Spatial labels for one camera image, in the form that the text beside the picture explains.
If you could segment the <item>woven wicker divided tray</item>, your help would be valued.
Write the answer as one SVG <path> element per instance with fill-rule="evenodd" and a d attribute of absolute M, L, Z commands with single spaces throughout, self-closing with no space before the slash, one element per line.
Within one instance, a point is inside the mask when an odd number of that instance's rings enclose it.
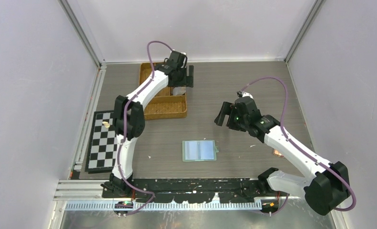
<path fill-rule="evenodd" d="M 145 99 L 144 118 L 146 121 L 187 117 L 186 95 L 174 95 L 171 80 L 161 71 L 156 71 L 152 81 L 152 68 L 149 62 L 140 65 L 137 98 Z"/>

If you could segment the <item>green card holder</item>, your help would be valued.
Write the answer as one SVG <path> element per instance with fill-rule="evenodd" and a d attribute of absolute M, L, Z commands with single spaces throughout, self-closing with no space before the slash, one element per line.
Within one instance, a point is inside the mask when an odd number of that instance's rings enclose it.
<path fill-rule="evenodd" d="M 219 152 L 214 140 L 182 141 L 182 160 L 184 162 L 215 161 Z"/>

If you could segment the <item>stack of cards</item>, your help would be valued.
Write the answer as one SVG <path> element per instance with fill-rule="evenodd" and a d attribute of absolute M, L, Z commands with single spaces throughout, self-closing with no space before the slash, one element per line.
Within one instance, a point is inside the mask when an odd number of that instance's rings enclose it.
<path fill-rule="evenodd" d="M 185 95 L 185 93 L 186 93 L 186 87 L 175 87 L 172 90 L 173 96 L 181 96 L 181 95 Z"/>

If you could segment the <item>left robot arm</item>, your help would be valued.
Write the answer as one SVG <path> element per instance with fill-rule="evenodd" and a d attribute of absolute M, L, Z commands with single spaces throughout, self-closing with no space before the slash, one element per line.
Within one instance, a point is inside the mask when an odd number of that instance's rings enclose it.
<path fill-rule="evenodd" d="M 187 65 L 184 52 L 172 50 L 161 63 L 150 63 L 151 73 L 134 91 L 115 99 L 113 122 L 117 138 L 116 161 L 109 181 L 103 187 L 120 197 L 132 193 L 132 159 L 139 136 L 145 128 L 144 110 L 149 102 L 166 87 L 193 87 L 194 67 Z"/>

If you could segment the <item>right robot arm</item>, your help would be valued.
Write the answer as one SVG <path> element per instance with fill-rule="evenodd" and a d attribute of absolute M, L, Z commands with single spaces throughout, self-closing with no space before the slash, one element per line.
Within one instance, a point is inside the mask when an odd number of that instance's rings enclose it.
<path fill-rule="evenodd" d="M 262 115 L 251 96 L 223 102 L 214 123 L 221 126 L 225 119 L 229 129 L 247 132 L 277 150 L 302 174 L 299 177 L 271 167 L 258 176 L 261 194 L 270 196 L 280 191 L 300 197 L 322 216 L 338 210 L 338 205 L 352 196 L 346 165 L 332 163 L 311 151 L 273 116 Z"/>

